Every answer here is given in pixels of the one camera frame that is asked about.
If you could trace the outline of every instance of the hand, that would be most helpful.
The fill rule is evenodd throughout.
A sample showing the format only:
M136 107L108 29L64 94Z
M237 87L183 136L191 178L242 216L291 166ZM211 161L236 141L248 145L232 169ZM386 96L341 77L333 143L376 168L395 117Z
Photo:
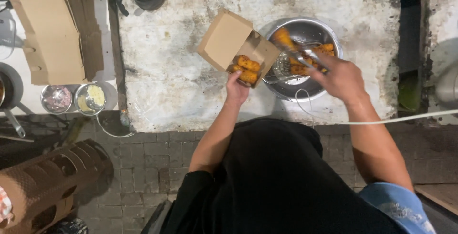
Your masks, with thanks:
M316 69L311 69L309 75L331 96L339 98L346 106L369 99L369 95L364 90L364 81L358 66L334 56L319 53L317 56L329 67L330 71L323 74Z
M242 74L242 71L238 70L232 74L229 74L228 81L226 83L226 89L228 96L226 97L226 103L234 106L241 106L248 97L249 87L244 87L237 82L237 79Z

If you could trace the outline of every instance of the black shirt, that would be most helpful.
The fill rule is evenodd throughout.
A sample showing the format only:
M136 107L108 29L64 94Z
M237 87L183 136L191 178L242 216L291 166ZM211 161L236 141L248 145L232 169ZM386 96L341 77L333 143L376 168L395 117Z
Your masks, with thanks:
M185 176L161 234L403 233L359 198L322 152L318 133L302 124L238 124L214 177Z

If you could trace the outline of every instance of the stainless steel bowl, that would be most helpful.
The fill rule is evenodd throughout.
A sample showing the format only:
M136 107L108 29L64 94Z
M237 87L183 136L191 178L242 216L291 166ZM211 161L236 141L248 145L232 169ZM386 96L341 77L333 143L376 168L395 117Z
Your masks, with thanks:
M60 88L61 86L63 86L64 88L66 88L70 92L70 97L69 97L70 103L66 107L50 106L49 104L46 103L47 99L62 99L62 98L59 98L59 96L61 96L61 94L62 94L60 92L63 92L63 89ZM55 114L55 115L63 114L63 113L65 113L66 111L68 111L72 107L73 93L72 93L71 89L69 87L65 86L65 85L56 85L56 86L47 85L41 91L40 102L41 102L41 105L43 106L43 108L47 112L49 112L50 114Z
M101 89L101 91L103 92L103 95L104 95L103 105L97 105L91 100L90 96L88 95L88 88L91 85L98 86ZM74 102L77 110L81 114L86 115L86 116L94 116L94 115L98 114L99 112L101 112L104 109L105 104L107 102L107 97L106 97L105 92L104 92L104 90L102 89L101 86L99 86L99 85L97 85L95 83L89 83L89 84L81 85L75 91L75 97L73 99L73 102Z
M331 43L334 45L335 56L338 58L343 57L344 53L336 34L328 25L320 20L309 17L295 17L278 20L275 27L267 33L266 38L272 41L273 33L281 27L288 29L294 41L302 43ZM307 77L298 79L297 81L285 81L275 84L266 82L266 85L277 97L287 101L296 101L295 94L299 89L307 90L310 94L310 100L316 99L326 93L326 90L320 84ZM309 97L304 91L299 92L297 98L299 102L309 101Z

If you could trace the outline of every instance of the pan handle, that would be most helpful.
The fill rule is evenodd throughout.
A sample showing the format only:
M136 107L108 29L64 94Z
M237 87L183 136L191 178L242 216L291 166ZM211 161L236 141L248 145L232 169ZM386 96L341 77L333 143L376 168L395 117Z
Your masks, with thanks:
M19 124L19 121L16 120L16 117L14 117L14 114L11 113L10 110L5 109L4 113L8 120L10 120L11 124L13 124L14 129L16 130L17 134L19 135L20 138L25 138L26 137L26 132L22 128L22 126Z

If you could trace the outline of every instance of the wooden board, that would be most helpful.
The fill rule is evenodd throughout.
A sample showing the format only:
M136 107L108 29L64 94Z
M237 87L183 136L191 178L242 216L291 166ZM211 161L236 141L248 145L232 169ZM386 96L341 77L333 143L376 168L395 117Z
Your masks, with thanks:
M415 185L415 191L458 215L458 184Z

